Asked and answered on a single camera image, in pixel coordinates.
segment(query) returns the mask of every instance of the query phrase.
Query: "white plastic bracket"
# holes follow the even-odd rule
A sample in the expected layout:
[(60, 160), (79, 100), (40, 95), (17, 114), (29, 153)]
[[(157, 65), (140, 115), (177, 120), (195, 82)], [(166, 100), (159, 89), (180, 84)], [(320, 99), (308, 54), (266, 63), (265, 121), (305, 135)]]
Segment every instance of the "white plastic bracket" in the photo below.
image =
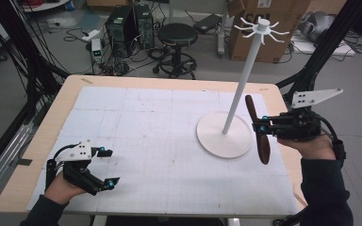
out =
[(316, 105), (342, 93), (343, 89), (327, 89), (293, 93), (292, 108)]
[(77, 146), (63, 150), (56, 158), (57, 162), (69, 162), (92, 159), (91, 143), (89, 140), (80, 142)]

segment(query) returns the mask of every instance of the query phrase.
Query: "round white base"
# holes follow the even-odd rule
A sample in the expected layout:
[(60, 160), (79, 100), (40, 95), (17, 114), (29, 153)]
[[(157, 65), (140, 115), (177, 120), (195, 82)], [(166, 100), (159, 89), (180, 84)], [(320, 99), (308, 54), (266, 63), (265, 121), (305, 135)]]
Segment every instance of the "round white base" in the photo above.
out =
[(214, 112), (203, 116), (196, 133), (209, 152), (224, 158), (240, 157), (252, 146), (252, 131), (244, 119), (235, 115), (228, 133), (223, 134), (227, 117), (227, 112)]

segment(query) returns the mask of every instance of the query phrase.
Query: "human hand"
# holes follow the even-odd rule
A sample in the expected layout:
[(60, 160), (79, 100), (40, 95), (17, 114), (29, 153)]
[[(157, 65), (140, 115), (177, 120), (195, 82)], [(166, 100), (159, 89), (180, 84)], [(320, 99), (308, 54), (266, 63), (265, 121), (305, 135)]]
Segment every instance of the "human hand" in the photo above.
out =
[(63, 171), (61, 171), (52, 184), (46, 189), (43, 196), (49, 200), (65, 204), (70, 201), (74, 196), (86, 193), (85, 190), (70, 184), (63, 178)]
[(330, 138), (322, 134), (311, 140), (277, 139), (278, 143), (296, 149), (304, 159), (336, 160)]

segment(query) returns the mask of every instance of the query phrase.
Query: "computer tower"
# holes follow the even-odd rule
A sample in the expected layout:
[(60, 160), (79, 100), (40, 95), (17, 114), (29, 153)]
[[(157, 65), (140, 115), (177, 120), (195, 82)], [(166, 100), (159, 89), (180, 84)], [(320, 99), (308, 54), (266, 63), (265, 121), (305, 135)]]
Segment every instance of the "computer tower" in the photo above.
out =
[(105, 26), (110, 43), (128, 43), (138, 35), (131, 6), (117, 5), (105, 22)]
[(111, 51), (114, 57), (120, 58), (129, 58), (132, 54), (130, 44), (125, 42), (113, 42)]
[(138, 31), (140, 34), (140, 48), (150, 49), (155, 47), (154, 17), (147, 4), (134, 6)]

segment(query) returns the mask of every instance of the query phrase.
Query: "power strip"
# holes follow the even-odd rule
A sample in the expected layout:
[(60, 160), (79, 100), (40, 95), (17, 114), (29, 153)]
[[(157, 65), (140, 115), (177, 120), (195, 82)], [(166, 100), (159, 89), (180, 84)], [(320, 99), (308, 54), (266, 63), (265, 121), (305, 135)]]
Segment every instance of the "power strip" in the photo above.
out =
[(88, 36), (84, 36), (83, 38), (81, 38), (84, 41), (89, 41), (91, 39), (93, 39), (93, 37), (97, 36), (99, 34), (100, 31), (98, 30), (92, 30), (90, 33), (88, 33)]

